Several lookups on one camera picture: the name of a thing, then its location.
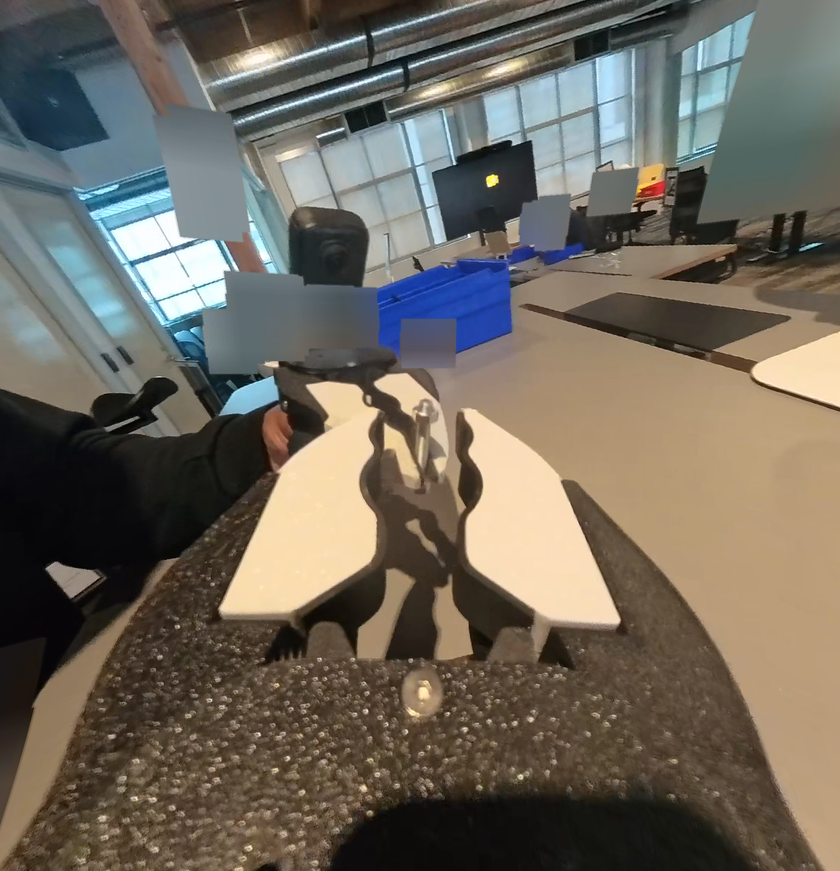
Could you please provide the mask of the silver ventilation duct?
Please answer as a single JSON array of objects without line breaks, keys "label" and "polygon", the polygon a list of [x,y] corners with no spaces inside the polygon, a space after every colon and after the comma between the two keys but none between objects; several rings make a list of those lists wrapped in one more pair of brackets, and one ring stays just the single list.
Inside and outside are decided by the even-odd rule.
[{"label": "silver ventilation duct", "polygon": [[356,21],[201,62],[201,80],[215,103],[254,101],[362,71],[431,49],[524,24],[628,23],[670,2],[420,2],[360,16]]},{"label": "silver ventilation duct", "polygon": [[309,86],[230,112],[241,139],[270,136],[329,117],[382,102],[386,119],[400,120],[479,94],[496,91],[578,62],[582,40],[535,49],[512,59],[463,71],[440,81],[415,82],[406,87],[408,64],[382,72],[350,75],[340,83]]}]

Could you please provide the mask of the person's left forearm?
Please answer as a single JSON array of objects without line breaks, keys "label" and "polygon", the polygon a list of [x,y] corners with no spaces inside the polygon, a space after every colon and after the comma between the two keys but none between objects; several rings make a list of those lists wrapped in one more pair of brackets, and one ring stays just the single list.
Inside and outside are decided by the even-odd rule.
[{"label": "person's left forearm", "polygon": [[268,411],[187,435],[116,435],[0,389],[0,566],[179,556],[269,471]]}]

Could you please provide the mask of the black office chair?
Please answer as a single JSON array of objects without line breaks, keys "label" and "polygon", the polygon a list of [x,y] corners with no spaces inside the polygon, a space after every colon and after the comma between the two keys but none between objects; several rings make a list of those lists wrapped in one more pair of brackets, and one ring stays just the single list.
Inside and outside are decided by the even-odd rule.
[{"label": "black office chair", "polygon": [[99,396],[90,408],[96,424],[116,435],[131,434],[159,421],[155,408],[178,393],[178,385],[163,376],[153,377],[133,395],[111,393]]}]

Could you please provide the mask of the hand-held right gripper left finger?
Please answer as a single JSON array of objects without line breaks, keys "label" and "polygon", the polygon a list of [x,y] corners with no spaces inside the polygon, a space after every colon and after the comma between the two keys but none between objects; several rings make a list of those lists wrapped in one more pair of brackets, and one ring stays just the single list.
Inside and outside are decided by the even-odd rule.
[{"label": "hand-held right gripper left finger", "polygon": [[356,657],[359,629],[382,605],[384,429],[366,408],[277,477],[219,605],[226,624],[272,625],[275,657]]}]

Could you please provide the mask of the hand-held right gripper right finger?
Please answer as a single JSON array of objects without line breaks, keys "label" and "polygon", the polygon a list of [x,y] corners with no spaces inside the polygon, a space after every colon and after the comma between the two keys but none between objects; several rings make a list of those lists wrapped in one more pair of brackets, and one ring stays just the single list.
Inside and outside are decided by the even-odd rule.
[{"label": "hand-held right gripper right finger", "polygon": [[504,632],[518,659],[565,659],[562,631],[616,632],[622,617],[559,474],[473,408],[458,412],[460,463],[452,597],[472,653],[491,659]]}]

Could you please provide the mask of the silver bolt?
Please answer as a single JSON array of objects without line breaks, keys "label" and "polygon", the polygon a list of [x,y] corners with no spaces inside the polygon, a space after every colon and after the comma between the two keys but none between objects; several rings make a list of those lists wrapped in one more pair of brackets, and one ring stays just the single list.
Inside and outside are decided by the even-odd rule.
[{"label": "silver bolt", "polygon": [[432,429],[436,421],[433,423],[430,423],[428,420],[423,419],[420,421],[415,421],[413,417],[413,423],[414,447],[412,449],[412,452],[418,474],[418,484],[416,485],[416,490],[418,492],[424,492],[427,483]]}]

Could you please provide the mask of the black television on stand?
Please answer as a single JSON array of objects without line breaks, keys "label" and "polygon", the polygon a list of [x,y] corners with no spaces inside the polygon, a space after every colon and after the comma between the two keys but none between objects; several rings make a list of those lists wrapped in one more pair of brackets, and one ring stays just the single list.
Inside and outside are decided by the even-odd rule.
[{"label": "black television on stand", "polygon": [[432,182],[447,241],[503,232],[537,199],[533,144],[504,140],[468,152],[435,170]]}]

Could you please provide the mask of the white base board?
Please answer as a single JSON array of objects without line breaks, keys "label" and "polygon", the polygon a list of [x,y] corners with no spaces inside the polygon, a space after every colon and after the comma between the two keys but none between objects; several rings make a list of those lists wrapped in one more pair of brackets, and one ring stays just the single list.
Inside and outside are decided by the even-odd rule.
[{"label": "white base board", "polygon": [[840,411],[840,331],[757,362],[750,376],[765,388]]}]

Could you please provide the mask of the person's left hand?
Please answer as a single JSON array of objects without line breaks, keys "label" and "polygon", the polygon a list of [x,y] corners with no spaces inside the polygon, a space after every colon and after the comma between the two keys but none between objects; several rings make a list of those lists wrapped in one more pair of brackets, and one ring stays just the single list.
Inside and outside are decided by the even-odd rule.
[{"label": "person's left hand", "polygon": [[280,406],[268,408],[262,418],[262,441],[273,473],[279,473],[290,457],[293,430]]}]

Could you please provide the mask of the blue plastic bin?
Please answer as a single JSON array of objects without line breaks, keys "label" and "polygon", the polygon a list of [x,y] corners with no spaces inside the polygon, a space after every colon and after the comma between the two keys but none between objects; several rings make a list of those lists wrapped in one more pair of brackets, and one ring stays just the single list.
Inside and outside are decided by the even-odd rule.
[{"label": "blue plastic bin", "polygon": [[505,260],[498,259],[461,259],[451,266],[441,264],[422,272],[414,272],[406,278],[382,285],[378,291],[381,294],[398,296],[432,289],[460,279],[474,278],[504,282],[509,286],[511,279],[509,264]]},{"label": "blue plastic bin", "polygon": [[378,343],[395,352],[403,320],[455,320],[458,353],[513,332],[511,281],[460,279],[398,296],[377,289],[377,302]]}]

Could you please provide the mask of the black desk mat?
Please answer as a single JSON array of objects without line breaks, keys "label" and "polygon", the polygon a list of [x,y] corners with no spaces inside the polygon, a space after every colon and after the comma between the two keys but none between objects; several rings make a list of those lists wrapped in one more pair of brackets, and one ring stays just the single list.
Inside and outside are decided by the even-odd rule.
[{"label": "black desk mat", "polygon": [[566,311],[626,333],[714,351],[786,323],[785,314],[617,292]]}]

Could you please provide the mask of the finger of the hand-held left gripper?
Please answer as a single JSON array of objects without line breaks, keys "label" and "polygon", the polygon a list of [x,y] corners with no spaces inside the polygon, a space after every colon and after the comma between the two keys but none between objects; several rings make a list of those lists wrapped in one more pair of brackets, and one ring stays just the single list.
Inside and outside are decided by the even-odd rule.
[{"label": "finger of the hand-held left gripper", "polygon": [[[430,425],[428,460],[424,475],[414,457],[414,411],[422,400],[434,407]],[[407,487],[441,484],[449,458],[449,434],[444,407],[431,373],[389,373],[376,381],[376,407],[382,411],[386,430],[384,445],[394,452],[402,481]]]},{"label": "finger of the hand-held left gripper", "polygon": [[313,400],[312,411],[321,422],[321,435],[357,418],[378,421],[378,408],[367,400],[363,388],[357,384],[319,381],[308,384],[306,390]]}]

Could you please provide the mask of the large window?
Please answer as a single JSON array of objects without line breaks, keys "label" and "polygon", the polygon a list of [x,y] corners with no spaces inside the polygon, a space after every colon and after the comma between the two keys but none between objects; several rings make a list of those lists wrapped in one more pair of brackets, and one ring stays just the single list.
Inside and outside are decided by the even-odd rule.
[{"label": "large window", "polygon": [[540,195],[589,190],[602,165],[685,162],[712,154],[752,17],[668,58],[654,40],[566,67],[530,56],[408,92],[367,132],[336,129],[260,149],[284,208],[341,207],[371,232],[370,264],[447,241],[433,173],[505,140],[532,143]]}]

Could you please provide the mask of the wood edged grey table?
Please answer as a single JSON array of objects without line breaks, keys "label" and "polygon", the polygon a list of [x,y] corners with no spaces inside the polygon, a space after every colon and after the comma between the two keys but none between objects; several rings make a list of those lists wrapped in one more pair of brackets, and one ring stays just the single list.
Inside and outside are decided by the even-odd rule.
[{"label": "wood edged grey table", "polygon": [[738,250],[737,244],[624,245],[607,253],[564,259],[550,268],[572,274],[673,279],[708,264],[728,263]]}]

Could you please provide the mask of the wooden column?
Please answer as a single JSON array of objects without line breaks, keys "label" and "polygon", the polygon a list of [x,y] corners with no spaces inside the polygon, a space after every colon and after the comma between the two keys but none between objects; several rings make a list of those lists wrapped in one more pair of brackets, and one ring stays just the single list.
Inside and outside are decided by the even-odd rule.
[{"label": "wooden column", "polygon": [[249,233],[240,149],[225,113],[192,107],[137,2],[98,3],[155,111],[178,229],[226,243],[240,271],[266,271]]}]

